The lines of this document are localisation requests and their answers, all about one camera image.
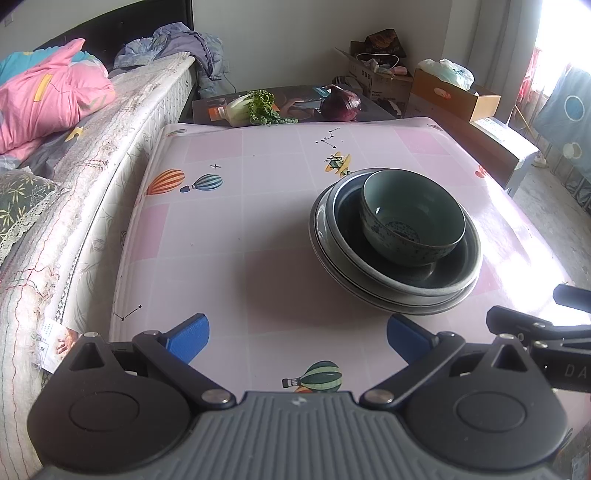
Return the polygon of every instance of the cardboard box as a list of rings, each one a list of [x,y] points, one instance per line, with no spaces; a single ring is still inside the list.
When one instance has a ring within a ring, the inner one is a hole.
[[[413,93],[406,112],[411,116],[435,120],[511,197],[538,153],[534,144],[494,117],[465,122]]]
[[[411,93],[447,110],[465,122],[475,122],[494,116],[501,101],[500,95],[484,87],[473,86],[470,92],[467,92],[421,69],[414,72]]]
[[[410,74],[406,76],[392,76],[372,72],[361,61],[355,58],[355,55],[363,52],[362,48],[365,48],[365,44],[355,41],[351,42],[350,53],[337,48],[337,51],[349,60],[349,75],[359,82],[363,88],[363,94],[366,97],[371,100],[394,100],[404,113],[408,103],[410,89],[413,85],[413,76]]]

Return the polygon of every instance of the plate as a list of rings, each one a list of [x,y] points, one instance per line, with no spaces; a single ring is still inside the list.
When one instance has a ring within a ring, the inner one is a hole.
[[[359,209],[365,179],[379,170],[383,168],[354,172],[337,182],[328,195],[326,222],[336,243],[352,263],[388,288],[424,297],[453,295],[478,279],[482,267],[480,238],[463,207],[464,238],[448,256],[431,265],[402,267],[371,247],[362,232]]]
[[[315,201],[310,213],[309,234],[314,252],[327,272],[361,300],[388,312],[432,315],[454,308],[476,285],[477,279],[462,291],[445,297],[420,297],[390,290],[357,269],[340,250],[325,221],[330,188]]]

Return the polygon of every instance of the cable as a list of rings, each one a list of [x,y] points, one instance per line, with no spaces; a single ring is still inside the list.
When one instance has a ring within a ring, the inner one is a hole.
[[[228,77],[226,77],[226,72],[222,72],[222,74],[223,74],[223,77],[226,79],[226,81],[227,81],[227,82],[228,82],[230,85],[232,85],[232,88],[234,88],[234,93],[237,93],[238,91],[236,90],[236,87],[234,87],[234,84],[233,84],[233,83],[232,83],[230,80],[228,80]]]

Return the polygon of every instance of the wall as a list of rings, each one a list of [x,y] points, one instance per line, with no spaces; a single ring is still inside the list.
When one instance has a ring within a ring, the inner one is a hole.
[[[14,21],[0,23],[0,59],[13,51],[34,50],[91,18],[138,0],[25,0],[13,11]]]
[[[406,66],[414,71],[421,60],[441,60],[452,0],[394,0],[391,22],[407,54]]]
[[[346,72],[334,50],[392,27],[391,0],[193,0],[195,29],[224,42],[238,90],[329,83]]]
[[[474,42],[481,0],[453,0],[442,58],[468,65]]]

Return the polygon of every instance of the floor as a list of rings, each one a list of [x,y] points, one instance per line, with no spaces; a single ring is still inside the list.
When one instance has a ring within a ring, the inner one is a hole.
[[[532,167],[514,200],[548,242],[575,285],[591,290],[591,216],[549,168]]]

